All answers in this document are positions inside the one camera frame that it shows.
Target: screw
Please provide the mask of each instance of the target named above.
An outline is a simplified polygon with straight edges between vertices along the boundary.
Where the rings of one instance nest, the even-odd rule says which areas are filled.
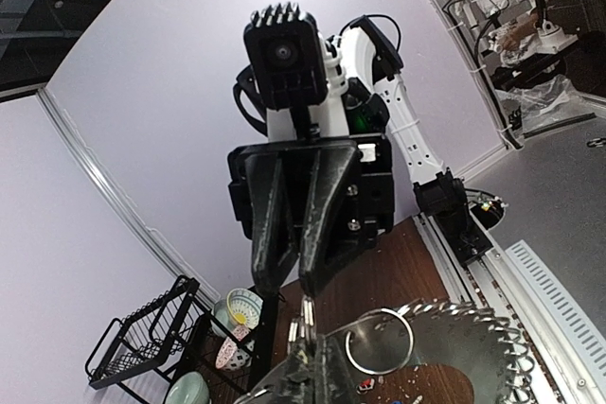
[[[358,185],[353,184],[352,186],[348,186],[348,196],[357,196],[358,195]]]
[[[348,229],[351,232],[358,232],[360,229],[362,229],[362,225],[358,220],[351,220],[348,222]]]

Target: dish rack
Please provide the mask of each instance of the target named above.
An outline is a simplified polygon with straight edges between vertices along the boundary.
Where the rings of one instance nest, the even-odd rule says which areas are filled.
[[[169,291],[124,319],[113,319],[84,365],[89,385],[96,390],[117,385],[142,404],[150,403],[125,381],[149,371],[154,371],[171,385],[183,374],[199,370],[217,404],[233,402],[252,389],[271,369],[278,297],[263,301],[258,327],[238,341],[196,298],[199,287],[200,283],[195,279],[179,276]],[[246,349],[246,343],[256,341],[253,351],[249,351],[250,367],[234,373],[214,367],[224,338],[213,333],[212,325],[222,329],[238,348]],[[102,346],[107,346],[105,353],[97,366],[92,367]],[[183,352],[179,361],[161,369],[179,352]]]

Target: white partition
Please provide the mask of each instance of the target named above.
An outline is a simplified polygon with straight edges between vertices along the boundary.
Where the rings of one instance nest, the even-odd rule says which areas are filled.
[[[38,104],[0,104],[0,402],[132,404],[84,362],[114,317],[173,278],[102,199]],[[139,380],[160,402],[166,382]]]
[[[286,0],[113,0],[48,85],[139,215],[222,293],[250,284],[226,155],[261,141],[231,95],[253,9]],[[488,109],[430,0],[293,0],[325,35],[371,12],[401,25],[404,78],[436,152],[460,169],[498,147]],[[380,21],[395,38],[388,22]],[[417,211],[397,157],[399,219]]]

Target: wooden tabletop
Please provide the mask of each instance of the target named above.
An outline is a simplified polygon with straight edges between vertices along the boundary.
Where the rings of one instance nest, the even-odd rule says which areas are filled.
[[[274,364],[286,357],[286,338],[292,318],[298,313],[301,288],[298,282],[284,287],[274,343]],[[436,267],[412,220],[406,220],[381,238],[338,274],[315,300],[318,331],[330,332],[378,307],[396,307],[417,298],[446,298]],[[365,404],[400,401],[401,404],[472,404],[472,385],[459,371],[428,365],[403,370],[377,382],[363,396]]]

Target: gray floor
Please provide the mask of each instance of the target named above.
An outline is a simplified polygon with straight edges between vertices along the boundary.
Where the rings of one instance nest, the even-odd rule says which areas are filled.
[[[595,137],[606,120],[538,136],[466,186],[509,203],[496,240],[525,240],[606,336],[606,148],[587,148]]]

